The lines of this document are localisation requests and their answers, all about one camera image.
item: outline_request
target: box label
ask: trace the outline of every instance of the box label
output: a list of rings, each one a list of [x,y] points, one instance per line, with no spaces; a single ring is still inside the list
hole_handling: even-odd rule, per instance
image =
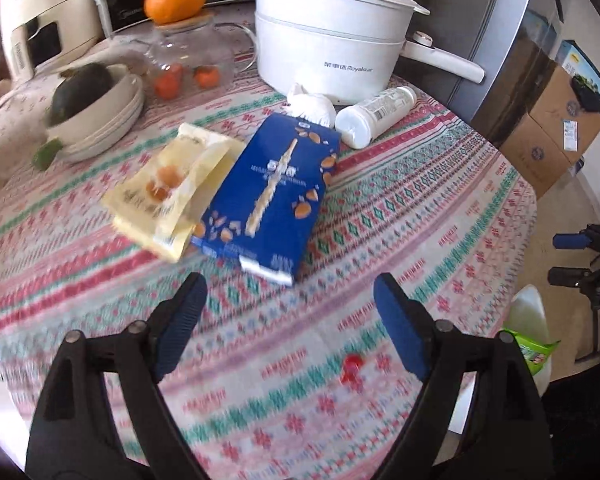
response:
[[[564,121],[564,151],[578,151],[578,123],[576,121]]]

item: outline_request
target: pot handle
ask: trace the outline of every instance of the pot handle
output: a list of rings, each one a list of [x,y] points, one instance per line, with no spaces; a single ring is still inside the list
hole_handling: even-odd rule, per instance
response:
[[[216,23],[216,27],[238,27],[241,28],[242,31],[248,36],[248,38],[251,40],[251,43],[253,44],[253,59],[251,59],[251,61],[246,67],[244,67],[241,70],[238,70],[238,72],[244,72],[245,70],[250,69],[256,62],[256,59],[258,59],[258,39],[256,38],[256,35],[251,31],[249,27],[241,25],[240,23]]]
[[[405,41],[400,51],[401,56],[437,66],[476,84],[480,84],[484,79],[484,70],[480,65],[446,50],[431,46],[433,40],[427,34],[416,32],[413,36],[418,42]]]

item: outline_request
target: refrigerator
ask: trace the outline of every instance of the refrigerator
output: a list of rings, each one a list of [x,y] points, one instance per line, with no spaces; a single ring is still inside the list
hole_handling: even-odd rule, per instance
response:
[[[395,72],[445,104],[488,139],[510,132],[520,99],[546,68],[561,24],[560,0],[416,0],[430,16],[414,15],[407,37],[423,31],[434,46],[476,62],[474,84],[409,59]]]

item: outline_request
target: avocado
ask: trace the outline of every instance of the avocado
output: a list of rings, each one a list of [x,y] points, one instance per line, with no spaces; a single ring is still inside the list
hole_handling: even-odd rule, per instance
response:
[[[71,119],[113,87],[113,78],[109,70],[100,63],[71,68],[60,75],[65,80],[56,88],[51,100],[48,126],[56,126]]]

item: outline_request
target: yellow snack package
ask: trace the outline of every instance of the yellow snack package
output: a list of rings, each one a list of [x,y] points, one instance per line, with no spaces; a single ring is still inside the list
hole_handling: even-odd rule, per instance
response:
[[[177,262],[243,149],[239,140],[181,124],[176,138],[137,174],[107,191],[102,203],[117,230]]]

